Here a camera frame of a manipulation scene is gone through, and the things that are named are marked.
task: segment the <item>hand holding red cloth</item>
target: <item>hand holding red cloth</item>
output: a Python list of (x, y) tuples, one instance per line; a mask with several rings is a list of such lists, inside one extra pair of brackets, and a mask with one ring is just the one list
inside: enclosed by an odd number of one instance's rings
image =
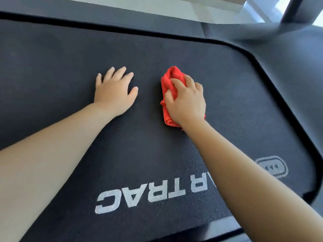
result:
[(180, 80), (186, 87), (186, 79), (185, 79), (185, 74), (182, 73), (179, 68), (176, 66), (170, 67), (167, 72), (164, 74), (162, 77), (162, 90), (163, 90), (163, 100), (160, 102), (160, 104), (163, 106), (163, 113), (164, 113), (164, 122), (168, 126), (175, 126), (175, 127), (181, 127), (179, 124), (174, 122), (172, 118), (170, 117), (167, 107), (166, 107), (166, 102), (165, 102), (165, 93), (170, 90), (172, 92), (173, 99), (176, 100), (177, 98), (177, 89), (174, 86), (174, 84), (171, 81), (171, 78), (175, 78)]

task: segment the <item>person's right arm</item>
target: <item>person's right arm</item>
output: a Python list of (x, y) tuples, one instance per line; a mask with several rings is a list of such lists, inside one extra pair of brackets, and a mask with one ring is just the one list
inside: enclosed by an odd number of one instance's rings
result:
[(205, 120), (203, 87), (171, 79), (171, 118), (195, 143), (228, 208), (252, 241), (323, 241), (323, 218), (291, 189), (257, 165)]

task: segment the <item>person's left arm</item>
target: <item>person's left arm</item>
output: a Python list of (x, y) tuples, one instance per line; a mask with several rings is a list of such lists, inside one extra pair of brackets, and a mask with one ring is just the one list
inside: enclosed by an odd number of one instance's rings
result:
[(19, 241), (67, 181), (99, 132), (134, 103), (126, 68), (96, 79), (94, 103), (0, 151), (0, 238)]

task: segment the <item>person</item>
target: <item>person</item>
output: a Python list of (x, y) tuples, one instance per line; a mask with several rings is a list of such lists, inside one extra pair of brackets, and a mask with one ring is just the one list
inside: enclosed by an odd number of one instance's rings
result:
[[(19, 241), (67, 181), (99, 132), (134, 103), (133, 73), (111, 68), (96, 77), (94, 102), (0, 151), (0, 238)], [(203, 87), (165, 94), (171, 118), (196, 145), (228, 208), (252, 241), (323, 241), (323, 218), (214, 130), (204, 119)]]

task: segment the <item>folded red cloth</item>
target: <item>folded red cloth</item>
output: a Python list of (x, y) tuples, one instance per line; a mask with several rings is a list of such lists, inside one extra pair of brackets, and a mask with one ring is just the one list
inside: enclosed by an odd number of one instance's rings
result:
[(186, 86), (184, 73), (182, 73), (176, 66), (170, 67), (162, 77), (163, 101), (161, 101), (160, 104), (163, 106), (165, 124), (169, 126), (181, 127), (172, 120), (166, 108), (165, 93), (168, 89), (171, 90), (174, 100), (177, 98), (177, 89), (171, 82), (171, 78), (179, 79)]

